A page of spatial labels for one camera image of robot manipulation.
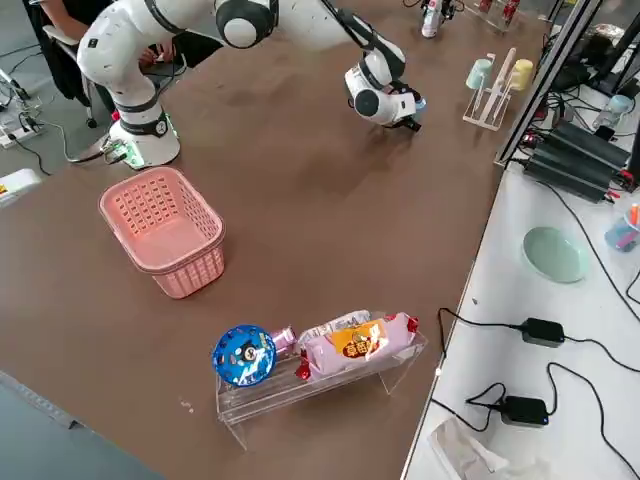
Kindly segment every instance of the pink snack bag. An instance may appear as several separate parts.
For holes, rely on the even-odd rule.
[[[360,322],[325,335],[305,338],[303,333],[298,342],[302,364],[296,375],[304,380],[318,380],[395,355],[411,344],[418,330],[418,319],[406,313],[373,320],[370,315],[359,318]]]

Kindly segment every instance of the light green plate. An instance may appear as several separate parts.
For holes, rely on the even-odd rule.
[[[557,228],[529,230],[522,242],[522,251],[535,271],[554,282],[573,283],[586,274],[584,250]]]

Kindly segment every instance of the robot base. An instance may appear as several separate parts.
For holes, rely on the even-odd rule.
[[[167,117],[169,128],[164,136],[134,135],[125,132],[116,122],[109,131],[112,142],[119,142],[121,146],[114,150],[112,156],[121,158],[124,163],[134,170],[157,167],[171,162],[180,153],[178,136]]]

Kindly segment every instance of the table surface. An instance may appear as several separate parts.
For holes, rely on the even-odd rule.
[[[596,107],[603,107],[608,100],[588,87],[581,88],[581,98]],[[597,112],[581,114],[588,125],[597,116]],[[639,117],[640,109],[636,109],[621,122],[619,134],[635,130]],[[633,137],[621,137],[617,145],[630,150]],[[640,249],[628,254],[614,251],[605,243],[604,233],[632,203],[640,202],[640,193],[625,194],[614,206],[562,195],[580,217],[607,270],[624,292],[640,268]],[[536,226],[559,228],[580,243],[589,260],[584,280],[555,284],[525,263],[522,239]],[[635,286],[631,294],[638,298],[640,286]],[[522,323],[528,317],[557,321],[563,324],[565,334],[597,339],[618,360],[640,368],[637,320],[606,279],[569,212],[546,187],[522,176],[519,165],[512,165],[502,178],[460,314],[484,323]],[[551,409],[553,396],[545,370],[551,361],[572,368],[594,383],[603,401],[608,439],[640,469],[640,419],[635,413],[640,384],[636,374],[612,363],[595,345],[568,342],[559,349],[548,349],[523,343],[520,334],[513,331],[474,328],[458,322],[433,397],[477,426],[484,424],[486,411],[465,406],[464,399],[494,382],[504,382],[509,394],[542,398]],[[485,446],[517,465],[542,458],[551,464],[557,475],[554,479],[634,478],[600,437],[598,406],[589,387],[559,369],[552,373],[558,384],[559,408],[550,425],[541,430],[510,427],[496,416],[488,432],[479,436]],[[439,406],[429,405],[407,480],[423,478],[425,471],[443,472],[429,436],[450,416]]]
[[[433,341],[434,312],[460,296],[506,134],[462,121],[464,80],[487,52],[537,58],[546,28],[501,37],[459,15],[429,42],[417,9],[366,3],[350,6],[405,50],[428,99],[423,131],[384,131],[348,108],[351,45],[310,54],[275,34],[219,51],[163,103],[181,135],[174,166],[227,222],[224,275],[166,297],[98,212],[132,172],[69,168],[0,212],[1,370],[169,478],[249,478],[256,465],[263,478],[361,475],[362,462],[334,461],[346,452],[379,459],[370,479],[400,475],[437,350],[392,397],[370,378],[252,420],[248,453],[216,418],[209,362],[231,326],[301,330],[358,308],[418,315]]]

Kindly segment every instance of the orange label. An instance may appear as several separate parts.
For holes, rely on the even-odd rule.
[[[389,342],[383,320],[373,320],[333,332],[331,340],[336,352],[347,358],[368,357]]]

